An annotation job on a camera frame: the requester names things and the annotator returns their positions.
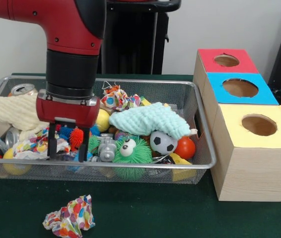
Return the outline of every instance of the wire mesh basket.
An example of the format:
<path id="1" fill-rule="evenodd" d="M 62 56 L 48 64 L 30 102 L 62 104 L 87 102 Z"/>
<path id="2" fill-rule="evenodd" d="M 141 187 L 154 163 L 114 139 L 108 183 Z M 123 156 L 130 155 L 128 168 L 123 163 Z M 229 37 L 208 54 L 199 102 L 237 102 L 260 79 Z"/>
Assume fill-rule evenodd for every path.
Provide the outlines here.
<path id="1" fill-rule="evenodd" d="M 16 160 L 0 159 L 0 179 L 42 179 L 106 182 L 153 182 L 197 184 L 207 169 L 215 162 L 215 152 L 208 129 L 199 90 L 187 81 L 157 81 L 135 79 L 101 79 L 94 86 L 94 94 L 103 96 L 104 81 L 119 84 L 128 95 L 145 96 L 152 103 L 162 102 L 183 117 L 190 128 L 198 129 L 191 136 L 196 153 L 189 160 L 192 165 L 167 164 L 117 164 L 104 162 L 72 162 L 63 160 Z M 9 76 L 0 81 L 0 96 L 7 96 L 11 89 L 23 83 L 34 84 L 37 90 L 46 87 L 45 77 Z M 126 179 L 118 171 L 129 170 L 135 178 Z"/>

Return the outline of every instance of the shape sorter box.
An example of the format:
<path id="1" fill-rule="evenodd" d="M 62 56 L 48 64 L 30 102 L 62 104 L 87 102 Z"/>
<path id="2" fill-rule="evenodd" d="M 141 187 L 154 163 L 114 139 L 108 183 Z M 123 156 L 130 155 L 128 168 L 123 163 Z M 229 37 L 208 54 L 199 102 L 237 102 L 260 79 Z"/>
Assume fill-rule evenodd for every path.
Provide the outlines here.
<path id="1" fill-rule="evenodd" d="M 258 73 L 207 73 L 202 100 L 211 133 L 219 103 L 279 104 Z"/>
<path id="2" fill-rule="evenodd" d="M 219 104 L 212 138 L 220 201 L 281 201 L 281 106 Z"/>
<path id="3" fill-rule="evenodd" d="M 194 83 L 203 95 L 207 73 L 259 73 L 245 50 L 198 49 Z"/>

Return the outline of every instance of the red square top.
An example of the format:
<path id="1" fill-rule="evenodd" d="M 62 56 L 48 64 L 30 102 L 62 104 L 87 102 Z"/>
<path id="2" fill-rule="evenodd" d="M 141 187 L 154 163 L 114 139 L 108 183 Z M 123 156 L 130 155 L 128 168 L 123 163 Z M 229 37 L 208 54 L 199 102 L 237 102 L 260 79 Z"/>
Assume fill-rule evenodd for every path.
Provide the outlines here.
<path id="1" fill-rule="evenodd" d="M 259 73 L 245 50 L 199 49 L 207 73 Z"/>

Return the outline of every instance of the green spiky toy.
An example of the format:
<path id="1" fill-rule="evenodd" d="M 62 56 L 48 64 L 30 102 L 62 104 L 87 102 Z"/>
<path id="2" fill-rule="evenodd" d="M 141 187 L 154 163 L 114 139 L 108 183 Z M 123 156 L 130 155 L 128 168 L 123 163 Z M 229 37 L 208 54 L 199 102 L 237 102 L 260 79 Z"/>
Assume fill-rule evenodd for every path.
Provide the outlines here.
<path id="1" fill-rule="evenodd" d="M 91 154 L 93 155 L 97 154 L 97 148 L 99 147 L 99 145 L 100 145 L 99 139 L 95 135 L 90 136 L 88 150 L 89 152 L 91 152 Z"/>
<path id="2" fill-rule="evenodd" d="M 146 164 L 152 161 L 151 149 L 143 139 L 117 141 L 114 163 Z M 144 168 L 115 168 L 115 173 L 122 179 L 136 181 L 145 173 Z"/>

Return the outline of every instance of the wooden box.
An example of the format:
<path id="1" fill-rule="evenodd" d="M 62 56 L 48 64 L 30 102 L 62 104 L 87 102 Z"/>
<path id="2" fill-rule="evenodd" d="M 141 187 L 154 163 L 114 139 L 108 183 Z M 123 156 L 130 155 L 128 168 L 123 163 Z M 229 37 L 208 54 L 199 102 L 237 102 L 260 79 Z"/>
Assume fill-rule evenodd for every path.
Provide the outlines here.
<path id="1" fill-rule="evenodd" d="M 281 106 L 219 104 L 212 138 L 220 201 L 281 201 Z"/>

